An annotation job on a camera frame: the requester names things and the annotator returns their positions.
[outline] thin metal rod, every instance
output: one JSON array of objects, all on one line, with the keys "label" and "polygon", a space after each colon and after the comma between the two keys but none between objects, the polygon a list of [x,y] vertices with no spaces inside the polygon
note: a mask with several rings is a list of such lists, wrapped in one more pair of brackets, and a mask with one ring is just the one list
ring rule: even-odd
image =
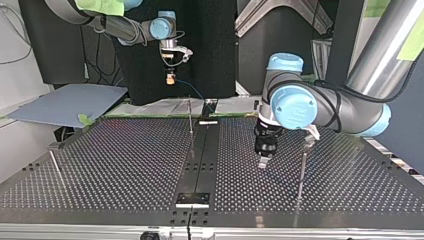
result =
[{"label": "thin metal rod", "polygon": [[306,158],[308,154],[306,152],[302,155],[302,167],[300,169],[300,180],[299,180],[299,192],[297,193],[297,200],[302,200],[302,191],[303,191],[303,182],[305,180],[305,171],[306,171]]},{"label": "thin metal rod", "polygon": [[50,156],[52,157],[56,171],[60,173],[60,168],[59,168],[59,165],[57,164],[56,157],[54,156],[53,150],[50,150],[49,153],[50,153]]},{"label": "thin metal rod", "polygon": [[192,122],[192,119],[191,119],[191,101],[190,101],[190,98],[188,99],[187,107],[188,107],[188,119],[190,121],[190,133],[193,134],[194,131],[193,131],[193,122]]}]

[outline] black backdrop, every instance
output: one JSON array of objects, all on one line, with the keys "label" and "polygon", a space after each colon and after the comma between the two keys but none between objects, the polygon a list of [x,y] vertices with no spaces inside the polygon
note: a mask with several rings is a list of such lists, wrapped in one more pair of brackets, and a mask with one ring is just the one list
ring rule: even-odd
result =
[{"label": "black backdrop", "polygon": [[[192,83],[205,98],[234,96],[235,0],[144,0],[142,6],[125,15],[146,21],[157,17],[159,10],[176,12],[178,30],[186,32],[180,44],[194,52],[189,63],[178,68],[179,80]],[[173,96],[198,97],[185,84],[166,85],[158,44],[154,41],[147,47],[125,47],[114,42],[133,104],[143,105]]]}]

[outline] robotic arm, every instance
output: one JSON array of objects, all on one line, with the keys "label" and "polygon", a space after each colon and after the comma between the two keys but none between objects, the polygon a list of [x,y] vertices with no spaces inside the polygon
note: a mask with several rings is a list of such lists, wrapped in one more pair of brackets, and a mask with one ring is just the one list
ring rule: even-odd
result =
[{"label": "robotic arm", "polygon": [[293,54],[274,54],[255,128],[255,151],[270,159],[283,128],[315,132],[316,138],[315,125],[357,136],[381,134],[391,117],[386,103],[395,99],[409,80],[408,76],[403,81],[413,61],[398,56],[423,9],[421,0],[392,0],[343,88],[323,81],[321,86],[302,82],[303,60]]},{"label": "robotic arm", "polygon": [[108,16],[97,12],[79,10],[75,0],[45,0],[49,8],[67,22],[88,25],[99,33],[107,33],[118,38],[125,46],[142,44],[160,40],[160,54],[165,64],[166,82],[175,84],[176,67],[186,63],[193,52],[178,46],[177,39],[184,36],[183,31],[177,31],[176,15],[173,11],[159,11],[158,18],[142,23],[126,17]]}]

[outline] metal rod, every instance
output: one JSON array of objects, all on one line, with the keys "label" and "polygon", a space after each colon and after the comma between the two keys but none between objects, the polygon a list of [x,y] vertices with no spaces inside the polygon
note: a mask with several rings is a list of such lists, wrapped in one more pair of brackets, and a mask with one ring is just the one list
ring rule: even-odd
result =
[{"label": "metal rod", "polygon": [[306,171],[306,158],[308,154],[306,152],[302,155],[302,167],[300,169],[300,181],[299,181],[299,192],[297,193],[297,200],[302,200],[302,191],[303,191],[303,182],[305,180],[305,171]]},{"label": "metal rod", "polygon": [[188,99],[187,107],[188,107],[188,119],[190,121],[190,133],[193,134],[193,122],[191,120],[191,102],[190,102],[190,98]]},{"label": "metal rod", "polygon": [[356,61],[347,87],[380,99],[392,94],[411,67],[411,61],[397,57],[423,9],[422,0],[390,2]]},{"label": "metal rod", "polygon": [[60,168],[59,168],[59,165],[57,164],[56,157],[54,156],[53,150],[49,150],[49,153],[50,153],[50,156],[52,157],[56,171],[60,173]]}]

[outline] perforated metal table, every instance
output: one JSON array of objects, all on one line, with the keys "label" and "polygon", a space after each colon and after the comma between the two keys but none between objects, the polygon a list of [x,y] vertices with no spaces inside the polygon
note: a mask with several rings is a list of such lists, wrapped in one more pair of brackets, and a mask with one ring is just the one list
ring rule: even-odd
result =
[{"label": "perforated metal table", "polygon": [[[0,185],[0,239],[2,231],[57,224],[264,236],[266,229],[400,229],[424,239],[424,186],[366,141],[321,130],[299,203],[304,133],[285,132],[277,155],[259,169],[255,122],[220,118],[191,135],[184,118],[101,120],[55,153],[60,171],[46,155]],[[209,193],[209,208],[176,208],[180,193]]]}]

